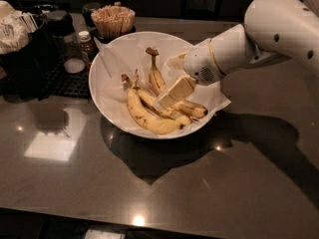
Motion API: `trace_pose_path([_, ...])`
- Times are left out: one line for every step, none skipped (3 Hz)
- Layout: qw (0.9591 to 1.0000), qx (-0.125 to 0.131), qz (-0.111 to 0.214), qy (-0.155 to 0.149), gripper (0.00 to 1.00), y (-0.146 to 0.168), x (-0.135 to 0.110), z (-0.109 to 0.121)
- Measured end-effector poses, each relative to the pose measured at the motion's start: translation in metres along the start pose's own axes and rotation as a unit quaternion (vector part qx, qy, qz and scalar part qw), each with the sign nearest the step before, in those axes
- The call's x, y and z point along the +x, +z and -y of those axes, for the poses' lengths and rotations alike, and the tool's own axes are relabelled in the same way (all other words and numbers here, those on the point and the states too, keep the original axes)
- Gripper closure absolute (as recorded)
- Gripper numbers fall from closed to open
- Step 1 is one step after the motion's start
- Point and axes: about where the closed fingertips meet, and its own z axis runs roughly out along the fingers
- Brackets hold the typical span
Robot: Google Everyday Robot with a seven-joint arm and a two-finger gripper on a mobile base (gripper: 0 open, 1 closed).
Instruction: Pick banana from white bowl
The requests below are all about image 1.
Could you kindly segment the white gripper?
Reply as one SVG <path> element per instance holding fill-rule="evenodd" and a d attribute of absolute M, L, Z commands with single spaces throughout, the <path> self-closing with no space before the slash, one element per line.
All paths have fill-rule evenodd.
<path fill-rule="evenodd" d="M 189 76 L 180 76 L 170 83 L 157 97 L 157 106 L 166 109 L 190 96 L 196 82 L 208 86 L 223 79 L 224 73 L 216 63 L 211 41 L 202 41 L 193 46 L 188 53 L 183 52 L 170 57 L 167 66 L 174 71 L 184 71 Z"/>

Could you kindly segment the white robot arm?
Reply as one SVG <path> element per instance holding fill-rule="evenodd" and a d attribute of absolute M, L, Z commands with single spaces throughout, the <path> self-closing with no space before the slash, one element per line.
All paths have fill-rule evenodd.
<path fill-rule="evenodd" d="M 319 17 L 299 0 L 253 0 L 244 22 L 194 45 L 179 63 L 183 75 L 169 83 L 155 105 L 166 109 L 241 68 L 291 58 L 319 73 Z"/>

